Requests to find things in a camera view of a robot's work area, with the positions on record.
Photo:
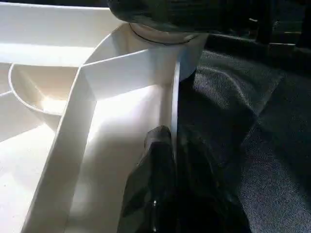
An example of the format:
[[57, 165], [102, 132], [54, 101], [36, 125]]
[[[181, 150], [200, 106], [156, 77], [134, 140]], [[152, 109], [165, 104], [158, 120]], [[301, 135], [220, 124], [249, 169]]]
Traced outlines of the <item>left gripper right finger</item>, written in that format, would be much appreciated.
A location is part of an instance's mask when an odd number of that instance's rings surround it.
[[177, 136], [178, 232], [249, 233], [238, 197], [226, 185], [201, 138], [188, 130]]

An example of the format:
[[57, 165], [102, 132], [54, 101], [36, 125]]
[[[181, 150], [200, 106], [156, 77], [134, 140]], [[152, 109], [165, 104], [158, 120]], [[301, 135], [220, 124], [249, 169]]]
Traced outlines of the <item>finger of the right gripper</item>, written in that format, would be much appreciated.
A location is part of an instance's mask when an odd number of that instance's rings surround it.
[[270, 0], [109, 0], [120, 20], [164, 32], [270, 33]]

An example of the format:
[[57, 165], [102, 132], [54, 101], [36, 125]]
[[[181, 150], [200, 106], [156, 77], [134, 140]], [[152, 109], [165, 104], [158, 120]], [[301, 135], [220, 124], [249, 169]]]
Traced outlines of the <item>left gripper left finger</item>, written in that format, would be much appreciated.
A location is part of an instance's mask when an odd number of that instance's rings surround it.
[[177, 225], [176, 171], [170, 129], [158, 126], [145, 137], [144, 151], [129, 174], [119, 233], [174, 233]]

